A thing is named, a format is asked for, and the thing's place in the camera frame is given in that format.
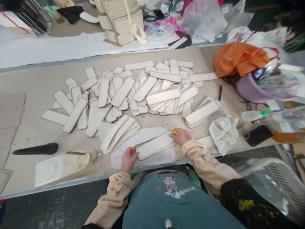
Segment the green bottle cap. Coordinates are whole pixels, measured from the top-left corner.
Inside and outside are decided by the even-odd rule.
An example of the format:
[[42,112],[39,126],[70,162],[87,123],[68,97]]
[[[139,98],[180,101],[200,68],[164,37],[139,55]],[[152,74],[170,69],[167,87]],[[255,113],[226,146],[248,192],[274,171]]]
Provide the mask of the green bottle cap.
[[264,111],[261,111],[261,114],[263,115],[263,116],[265,116],[265,115],[268,115],[270,110],[264,110]]

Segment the sleeve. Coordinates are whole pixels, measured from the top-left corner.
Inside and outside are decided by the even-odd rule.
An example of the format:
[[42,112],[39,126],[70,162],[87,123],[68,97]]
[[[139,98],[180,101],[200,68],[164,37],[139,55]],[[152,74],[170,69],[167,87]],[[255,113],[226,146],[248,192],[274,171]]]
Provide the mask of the sleeve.
[[261,197],[246,179],[235,179],[221,187],[221,204],[246,228],[304,228],[283,215]]
[[182,146],[182,153],[189,158],[198,176],[205,181],[211,194],[220,197],[221,186],[229,180],[241,178],[231,167],[212,157],[198,141],[189,140]]
[[113,174],[109,178],[107,194],[98,200],[85,225],[95,224],[104,229],[110,229],[122,214],[128,203],[128,194],[132,181],[130,175],[124,172]]

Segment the hand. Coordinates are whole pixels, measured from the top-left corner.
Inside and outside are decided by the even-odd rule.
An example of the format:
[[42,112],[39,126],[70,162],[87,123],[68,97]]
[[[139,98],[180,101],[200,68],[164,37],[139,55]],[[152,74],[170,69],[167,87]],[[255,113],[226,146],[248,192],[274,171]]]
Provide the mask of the hand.
[[133,147],[127,148],[121,159],[122,160],[121,172],[130,174],[134,167],[134,164],[136,163],[136,159],[138,155],[139,152],[136,152],[135,148]]
[[192,136],[191,136],[190,132],[188,132],[187,130],[184,130],[184,129],[181,129],[181,128],[175,128],[173,130],[177,132],[177,135],[172,133],[169,136],[172,137],[173,139],[175,139],[175,141],[180,146],[183,146],[189,140],[192,140]]

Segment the black phone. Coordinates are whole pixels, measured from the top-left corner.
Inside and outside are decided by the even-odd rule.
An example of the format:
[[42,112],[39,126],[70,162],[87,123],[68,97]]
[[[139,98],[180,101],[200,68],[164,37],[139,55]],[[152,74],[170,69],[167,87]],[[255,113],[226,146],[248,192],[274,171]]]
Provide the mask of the black phone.
[[273,134],[266,126],[259,126],[249,132],[249,138],[246,140],[250,146],[257,146],[268,138],[272,137]]
[[164,19],[164,18],[165,18],[164,14],[162,13],[161,10],[154,10],[153,12],[154,12],[155,15],[157,16],[157,19],[158,19],[158,20],[161,20],[161,19]]

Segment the black handle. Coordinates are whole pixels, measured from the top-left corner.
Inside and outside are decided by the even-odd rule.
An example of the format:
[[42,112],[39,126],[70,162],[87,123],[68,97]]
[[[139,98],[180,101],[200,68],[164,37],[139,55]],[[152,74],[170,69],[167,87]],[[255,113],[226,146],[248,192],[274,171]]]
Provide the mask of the black handle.
[[41,146],[34,146],[30,148],[25,149],[18,149],[13,152],[15,155],[37,155],[37,154],[43,154],[43,155],[52,155],[55,154],[58,150],[58,144],[57,143],[49,143],[46,145]]

